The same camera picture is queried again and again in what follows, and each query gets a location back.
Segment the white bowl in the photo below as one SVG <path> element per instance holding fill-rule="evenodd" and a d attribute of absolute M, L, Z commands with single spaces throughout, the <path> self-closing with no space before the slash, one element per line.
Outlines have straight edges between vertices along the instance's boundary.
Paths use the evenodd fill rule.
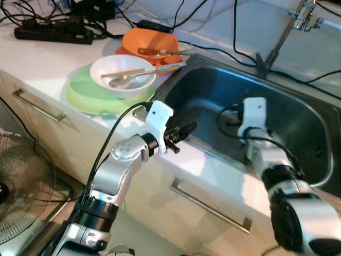
<path fill-rule="evenodd" d="M 112 77 L 103 78 L 104 75 L 121 73 L 121 71 L 142 70 L 152 71 L 155 69 L 151 63 L 143 58 L 131 54 L 113 54 L 98 59 L 90 66 L 91 78 L 105 91 L 119 99 L 129 99 L 134 96 L 152 92 L 152 84 L 156 75 L 142 75 L 132 78 L 125 85 L 110 85 Z"/>

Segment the stainless steel kitchen sink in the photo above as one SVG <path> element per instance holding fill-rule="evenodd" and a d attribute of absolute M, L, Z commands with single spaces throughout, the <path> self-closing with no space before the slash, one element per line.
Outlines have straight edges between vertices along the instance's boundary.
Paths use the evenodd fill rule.
<path fill-rule="evenodd" d="M 314 187 L 341 196 L 339 106 L 195 54 L 153 95 L 174 109 L 173 126 L 196 122 L 188 142 L 225 163 L 243 166 L 236 137 L 246 98 L 266 99 L 266 128 L 297 158 Z"/>

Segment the orange plate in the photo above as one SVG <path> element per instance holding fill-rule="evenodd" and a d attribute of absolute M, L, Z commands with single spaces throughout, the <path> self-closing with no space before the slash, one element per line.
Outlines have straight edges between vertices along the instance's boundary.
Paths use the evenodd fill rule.
<path fill-rule="evenodd" d="M 153 66 L 164 66 L 164 65 L 171 65 L 174 63 L 181 63 L 183 62 L 183 58 L 180 55 L 177 54 L 171 54 L 170 56 L 168 56 L 167 58 L 149 58 L 149 57 L 144 57 L 141 56 L 141 54 L 136 54 L 136 53 L 132 53 L 130 51 L 128 51 L 127 49 L 125 49 L 124 47 L 119 47 L 116 51 L 116 54 L 130 54 L 139 58 L 143 58 L 144 60 L 148 61 L 150 64 L 152 64 Z"/>

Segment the metal spoon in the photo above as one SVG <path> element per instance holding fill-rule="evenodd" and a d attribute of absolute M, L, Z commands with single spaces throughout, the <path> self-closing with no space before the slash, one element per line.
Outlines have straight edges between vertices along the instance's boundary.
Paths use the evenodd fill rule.
<path fill-rule="evenodd" d="M 109 82 L 110 88 L 123 88 L 127 87 L 135 78 L 140 76 L 146 76 L 151 75 L 151 73 L 139 73 L 136 75 L 124 75 L 124 76 L 118 76 L 117 78 L 113 78 Z"/>

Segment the light green plate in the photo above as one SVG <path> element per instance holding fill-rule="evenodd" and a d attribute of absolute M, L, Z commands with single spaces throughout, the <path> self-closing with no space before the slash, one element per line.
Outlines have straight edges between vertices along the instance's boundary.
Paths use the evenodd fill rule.
<path fill-rule="evenodd" d="M 133 104 L 148 101 L 154 95 L 152 90 L 129 99 L 115 98 L 90 78 L 90 66 L 75 71 L 65 89 L 66 101 L 76 110 L 90 115 L 120 115 Z"/>

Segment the orange bowl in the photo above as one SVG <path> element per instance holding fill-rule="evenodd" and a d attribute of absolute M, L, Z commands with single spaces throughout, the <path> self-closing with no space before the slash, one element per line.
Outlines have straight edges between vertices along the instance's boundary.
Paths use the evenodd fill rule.
<path fill-rule="evenodd" d="M 178 39 L 172 34 L 162 33 L 159 31 L 153 31 L 149 29 L 133 28 L 130 29 L 122 38 L 122 47 L 127 49 L 132 53 L 138 53 L 138 48 L 149 48 L 156 50 L 171 50 L 178 51 L 180 45 L 178 44 Z"/>

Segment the black power adapter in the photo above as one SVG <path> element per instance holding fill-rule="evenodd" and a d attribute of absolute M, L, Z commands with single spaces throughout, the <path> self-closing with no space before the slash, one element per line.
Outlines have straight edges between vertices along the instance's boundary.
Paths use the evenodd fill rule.
<path fill-rule="evenodd" d="M 162 25 L 160 23 L 153 22 L 151 20 L 140 20 L 139 22 L 136 23 L 136 26 L 138 28 L 149 29 L 149 30 L 153 30 L 153 31 L 159 31 L 162 33 L 167 33 L 167 34 L 172 34 L 172 32 L 173 32 L 172 27 Z"/>

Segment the metal sink faucet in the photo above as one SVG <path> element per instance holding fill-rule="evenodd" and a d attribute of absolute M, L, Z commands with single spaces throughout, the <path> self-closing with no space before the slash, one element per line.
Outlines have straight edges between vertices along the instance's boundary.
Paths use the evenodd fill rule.
<path fill-rule="evenodd" d="M 314 9 L 317 7 L 317 0 L 294 0 L 294 3 L 296 3 L 295 7 L 288 10 L 287 25 L 268 56 L 263 59 L 259 53 L 256 53 L 256 71 L 257 76 L 260 78 L 266 78 L 270 73 L 290 32 L 309 32 L 312 29 L 321 27 L 322 22 L 324 22 L 322 18 L 318 18 L 315 22 L 312 21 Z"/>

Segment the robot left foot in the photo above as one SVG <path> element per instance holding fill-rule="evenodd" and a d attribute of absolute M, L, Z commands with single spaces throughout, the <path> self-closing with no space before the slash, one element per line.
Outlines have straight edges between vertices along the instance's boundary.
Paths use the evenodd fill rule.
<path fill-rule="evenodd" d="M 103 256 L 135 256 L 135 251 L 133 248 L 120 244 L 112 247 L 107 253 L 103 254 Z"/>

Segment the black charger box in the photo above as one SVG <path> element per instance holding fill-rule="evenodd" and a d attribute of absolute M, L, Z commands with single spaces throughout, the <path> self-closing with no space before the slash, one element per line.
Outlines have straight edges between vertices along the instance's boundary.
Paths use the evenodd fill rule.
<path fill-rule="evenodd" d="M 113 0 L 70 0 L 70 9 L 73 14 L 90 19 L 114 19 L 116 7 L 117 3 Z"/>

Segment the black power strip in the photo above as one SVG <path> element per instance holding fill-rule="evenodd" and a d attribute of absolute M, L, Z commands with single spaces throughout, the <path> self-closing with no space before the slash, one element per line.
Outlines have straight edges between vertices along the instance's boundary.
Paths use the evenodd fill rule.
<path fill-rule="evenodd" d="M 65 31 L 54 30 L 29 31 L 24 27 L 15 27 L 14 37 L 15 39 L 21 39 L 22 41 L 41 41 L 84 45 L 91 45 L 94 40 L 93 33 L 88 30 L 84 31 L 82 34 L 73 34 L 67 33 Z"/>

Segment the brown handled spoon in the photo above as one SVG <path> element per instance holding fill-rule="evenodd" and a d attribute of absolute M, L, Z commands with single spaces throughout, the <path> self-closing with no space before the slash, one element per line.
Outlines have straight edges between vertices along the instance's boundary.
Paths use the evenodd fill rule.
<path fill-rule="evenodd" d="M 138 48 L 138 53 L 144 54 L 146 56 L 151 56 L 152 58 L 161 58 L 161 56 L 172 55 L 172 54 L 187 55 L 187 54 L 189 54 L 189 50 L 171 51 L 171 50 L 156 50 L 156 49 L 149 49 L 149 48 Z"/>

